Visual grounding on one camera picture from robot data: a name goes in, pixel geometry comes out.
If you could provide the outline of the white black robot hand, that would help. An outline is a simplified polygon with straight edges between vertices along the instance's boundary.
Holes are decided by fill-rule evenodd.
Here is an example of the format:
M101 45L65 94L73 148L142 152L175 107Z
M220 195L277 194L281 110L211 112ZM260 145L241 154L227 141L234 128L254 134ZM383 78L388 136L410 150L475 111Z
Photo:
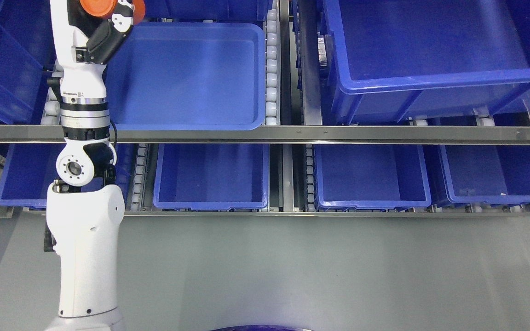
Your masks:
M79 0L51 0L51 23L62 78L51 87L59 102L103 103L103 75L110 59L134 28L134 5L120 0L108 19L93 17Z

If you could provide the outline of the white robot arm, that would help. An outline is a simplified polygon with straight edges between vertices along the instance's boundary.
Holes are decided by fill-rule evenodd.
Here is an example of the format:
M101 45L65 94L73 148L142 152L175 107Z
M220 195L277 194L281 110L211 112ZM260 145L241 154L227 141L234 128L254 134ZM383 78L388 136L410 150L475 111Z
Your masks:
M65 147L47 189L46 223L61 260L58 314L49 331L124 331L116 298L116 249L124 217L116 151L102 98L60 97Z

